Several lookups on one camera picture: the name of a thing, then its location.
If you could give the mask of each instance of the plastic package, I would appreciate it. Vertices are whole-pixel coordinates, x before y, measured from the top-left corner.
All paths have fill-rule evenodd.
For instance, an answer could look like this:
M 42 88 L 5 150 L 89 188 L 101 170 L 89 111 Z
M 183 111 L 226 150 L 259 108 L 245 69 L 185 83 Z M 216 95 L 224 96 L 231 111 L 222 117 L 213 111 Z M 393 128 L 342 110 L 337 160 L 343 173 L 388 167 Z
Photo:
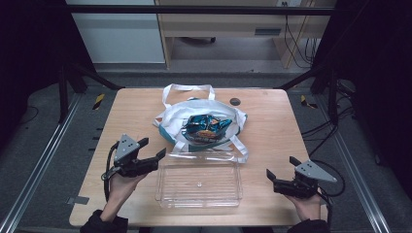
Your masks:
M 157 172 L 155 199 L 163 208 L 237 207 L 242 198 L 238 153 L 169 153 Z

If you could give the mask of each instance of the wooden table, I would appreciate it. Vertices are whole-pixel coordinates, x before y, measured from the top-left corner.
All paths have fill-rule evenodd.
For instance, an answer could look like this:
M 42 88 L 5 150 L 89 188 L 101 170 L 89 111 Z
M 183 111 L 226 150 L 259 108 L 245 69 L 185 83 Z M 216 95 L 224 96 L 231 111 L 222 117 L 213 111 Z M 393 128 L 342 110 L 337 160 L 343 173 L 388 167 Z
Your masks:
M 290 181 L 293 166 L 289 157 L 306 161 L 308 154 L 303 144 L 287 93 L 279 89 L 215 89 L 216 99 L 229 105 L 231 98 L 239 98 L 237 106 L 248 114 L 239 139 L 250 152 L 246 164 L 241 164 L 243 199 L 239 207 L 211 209 L 164 209 L 155 201 L 157 171 L 142 180 L 124 204 L 119 216 L 127 217 L 130 225 L 232 225 L 271 226 L 294 225 L 299 222 L 294 206 L 283 195 L 273 192 L 266 168 L 278 179 Z M 139 152 L 139 158 L 154 156 L 158 151 L 173 148 L 152 125 L 164 110 L 162 88 L 126 88 L 119 91 L 97 145 L 94 157 L 79 196 L 88 197 L 86 205 L 76 204 L 70 223 L 83 225 L 92 212 L 105 205 L 103 182 L 100 176 L 110 147 L 125 133 L 138 141 L 149 137 L 149 144 Z M 172 91 L 168 103 L 178 103 L 189 97 L 207 98 L 204 91 Z

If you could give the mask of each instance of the white tote bag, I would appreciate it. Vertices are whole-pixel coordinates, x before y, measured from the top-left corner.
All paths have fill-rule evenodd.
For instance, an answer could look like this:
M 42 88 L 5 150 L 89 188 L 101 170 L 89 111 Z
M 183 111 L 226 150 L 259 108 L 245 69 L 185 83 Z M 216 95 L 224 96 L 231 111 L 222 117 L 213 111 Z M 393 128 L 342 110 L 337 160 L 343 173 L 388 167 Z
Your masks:
M 191 99 L 174 105 L 167 104 L 167 96 L 171 89 L 175 90 L 206 90 L 209 91 L 208 99 Z M 215 100 L 215 90 L 210 85 L 179 85 L 170 84 L 163 89 L 162 103 L 164 112 L 154 119 L 154 125 L 158 127 L 159 133 L 168 142 L 175 145 L 172 153 L 193 152 L 200 150 L 232 150 L 233 144 L 242 153 L 242 157 L 237 158 L 240 163 L 245 163 L 249 157 L 249 152 L 237 138 L 243 130 L 247 115 L 237 108 L 230 107 L 220 101 Z M 183 132 L 183 125 L 191 116 L 212 115 L 220 120 L 231 119 L 232 123 L 225 131 L 225 135 L 216 143 L 193 144 L 188 141 Z

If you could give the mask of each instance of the plastic box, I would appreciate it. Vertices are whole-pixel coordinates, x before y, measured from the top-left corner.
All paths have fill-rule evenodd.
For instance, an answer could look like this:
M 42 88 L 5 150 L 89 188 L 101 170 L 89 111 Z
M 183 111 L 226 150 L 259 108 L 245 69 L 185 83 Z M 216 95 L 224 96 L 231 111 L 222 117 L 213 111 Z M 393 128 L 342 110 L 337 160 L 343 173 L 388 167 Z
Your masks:
M 237 207 L 242 198 L 238 154 L 167 154 L 159 164 L 155 199 L 163 208 Z

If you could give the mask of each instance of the person's right hand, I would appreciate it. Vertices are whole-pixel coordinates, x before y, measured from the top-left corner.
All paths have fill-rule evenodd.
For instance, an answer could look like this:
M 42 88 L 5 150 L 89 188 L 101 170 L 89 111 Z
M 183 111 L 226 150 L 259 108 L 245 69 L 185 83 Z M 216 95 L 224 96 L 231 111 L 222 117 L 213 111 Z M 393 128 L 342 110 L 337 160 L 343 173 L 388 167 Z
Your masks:
M 315 194 L 308 199 L 285 196 L 292 201 L 296 207 L 296 212 L 300 220 L 315 220 L 321 218 L 321 197 L 318 194 Z

